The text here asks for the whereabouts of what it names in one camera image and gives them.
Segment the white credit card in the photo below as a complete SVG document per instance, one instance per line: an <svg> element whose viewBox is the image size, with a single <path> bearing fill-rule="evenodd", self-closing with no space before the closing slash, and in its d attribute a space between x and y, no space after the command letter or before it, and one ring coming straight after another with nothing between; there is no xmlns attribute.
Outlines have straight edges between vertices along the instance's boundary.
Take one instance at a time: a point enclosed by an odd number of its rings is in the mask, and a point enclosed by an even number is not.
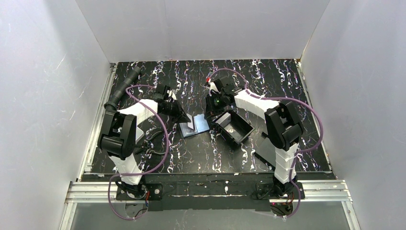
<svg viewBox="0 0 406 230"><path fill-rule="evenodd" d="M196 122L195 122L194 116L192 116L191 114L186 114L186 115L190 119L190 122L187 123L188 128L195 131L196 130Z"/></svg>

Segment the black plastic tray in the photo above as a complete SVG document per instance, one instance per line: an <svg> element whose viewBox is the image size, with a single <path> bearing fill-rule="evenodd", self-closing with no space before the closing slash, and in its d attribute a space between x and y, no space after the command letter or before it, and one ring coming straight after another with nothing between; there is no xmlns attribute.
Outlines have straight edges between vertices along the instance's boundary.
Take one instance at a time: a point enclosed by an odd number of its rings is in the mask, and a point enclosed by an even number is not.
<svg viewBox="0 0 406 230"><path fill-rule="evenodd" d="M231 122L227 126L221 127L215 123L215 120L226 112L231 114ZM246 141L255 130L250 122L233 110L227 110L222 114L219 115L212 124L214 125L214 129L225 139L226 143L233 148Z"/></svg>

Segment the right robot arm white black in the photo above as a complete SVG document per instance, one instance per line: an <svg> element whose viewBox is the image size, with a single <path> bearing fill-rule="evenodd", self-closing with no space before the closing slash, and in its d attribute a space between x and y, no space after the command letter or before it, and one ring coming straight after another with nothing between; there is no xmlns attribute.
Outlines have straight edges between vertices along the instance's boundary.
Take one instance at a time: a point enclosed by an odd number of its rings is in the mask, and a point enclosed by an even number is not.
<svg viewBox="0 0 406 230"><path fill-rule="evenodd" d="M209 126L219 132L234 145L241 144L253 131L253 126L228 106L249 111L263 119L266 127L266 138L275 148L275 169L272 187L260 198L268 195L288 195L296 181L293 161L298 149L304 127L298 117L295 106L275 100L264 99L249 89L242 89L232 81L218 78L207 79L209 88L206 95L204 118Z"/></svg>

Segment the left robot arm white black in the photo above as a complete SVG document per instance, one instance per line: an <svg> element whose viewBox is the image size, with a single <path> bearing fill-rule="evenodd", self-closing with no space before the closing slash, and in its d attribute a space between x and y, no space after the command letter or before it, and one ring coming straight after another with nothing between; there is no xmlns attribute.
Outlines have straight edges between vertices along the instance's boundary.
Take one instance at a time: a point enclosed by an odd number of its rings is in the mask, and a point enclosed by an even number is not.
<svg viewBox="0 0 406 230"><path fill-rule="evenodd" d="M160 119L160 114L168 115L178 123L191 123L192 118L184 112L173 90L162 84L157 85L151 99L141 99L126 109L118 110L118 102L130 88L129 84L123 84L105 104L98 147L108 154L120 173L120 188L135 192L139 190L142 178L142 171L133 155L137 126L152 116Z"/></svg>

